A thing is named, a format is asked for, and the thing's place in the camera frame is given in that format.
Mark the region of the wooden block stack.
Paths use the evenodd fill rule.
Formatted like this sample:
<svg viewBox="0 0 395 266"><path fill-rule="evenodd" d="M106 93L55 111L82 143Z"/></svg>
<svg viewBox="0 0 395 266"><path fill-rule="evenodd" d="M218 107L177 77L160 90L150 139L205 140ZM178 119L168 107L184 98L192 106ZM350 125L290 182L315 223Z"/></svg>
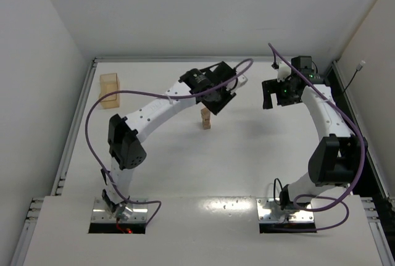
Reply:
<svg viewBox="0 0 395 266"><path fill-rule="evenodd" d="M202 117L208 117L210 115L210 111L207 108L201 109L201 116Z"/></svg>

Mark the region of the small wooden cube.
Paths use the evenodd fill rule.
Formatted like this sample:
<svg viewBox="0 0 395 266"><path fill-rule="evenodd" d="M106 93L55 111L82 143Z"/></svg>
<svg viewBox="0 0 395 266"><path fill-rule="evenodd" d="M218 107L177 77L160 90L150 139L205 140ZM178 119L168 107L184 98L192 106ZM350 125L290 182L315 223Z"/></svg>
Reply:
<svg viewBox="0 0 395 266"><path fill-rule="evenodd" d="M204 123L210 122L210 116L209 116L209 115L202 116L202 121L203 121Z"/></svg>

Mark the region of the amber transparent plastic container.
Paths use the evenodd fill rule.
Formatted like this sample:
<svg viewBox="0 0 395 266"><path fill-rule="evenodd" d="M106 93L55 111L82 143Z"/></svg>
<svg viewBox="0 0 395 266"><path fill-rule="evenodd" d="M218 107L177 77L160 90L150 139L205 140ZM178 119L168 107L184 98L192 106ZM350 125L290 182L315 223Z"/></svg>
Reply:
<svg viewBox="0 0 395 266"><path fill-rule="evenodd" d="M118 91L120 89L120 82L116 73L107 73L100 75L99 83L101 88L99 98L102 98L103 96ZM119 94L112 94L104 98L100 102L100 105L103 109L114 109L120 107Z"/></svg>

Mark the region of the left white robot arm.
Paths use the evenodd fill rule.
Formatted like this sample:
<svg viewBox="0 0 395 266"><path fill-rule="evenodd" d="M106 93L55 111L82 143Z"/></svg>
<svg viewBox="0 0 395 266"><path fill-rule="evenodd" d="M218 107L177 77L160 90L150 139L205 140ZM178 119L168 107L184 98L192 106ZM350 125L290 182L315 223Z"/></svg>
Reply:
<svg viewBox="0 0 395 266"><path fill-rule="evenodd" d="M225 62L214 70L191 69L167 90L165 98L154 99L125 117L112 116L107 139L112 158L111 181L102 192L109 210L114 214L125 205L133 171L147 156L142 143L155 129L200 102L217 115L246 82L244 75L237 76L237 71Z"/></svg>

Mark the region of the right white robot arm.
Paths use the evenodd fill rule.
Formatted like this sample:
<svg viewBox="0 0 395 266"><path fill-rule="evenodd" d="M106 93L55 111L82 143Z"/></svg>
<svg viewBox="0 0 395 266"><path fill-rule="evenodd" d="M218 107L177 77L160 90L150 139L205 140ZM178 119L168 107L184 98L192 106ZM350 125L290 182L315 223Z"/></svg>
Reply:
<svg viewBox="0 0 395 266"><path fill-rule="evenodd" d="M313 68L310 56L298 56L290 63L274 61L277 77L262 82L263 108L303 103L318 134L318 146L308 161L308 171L281 188L281 209L305 207L312 198L336 186L350 193L362 174L367 141L356 125L337 107L330 83Z"/></svg>

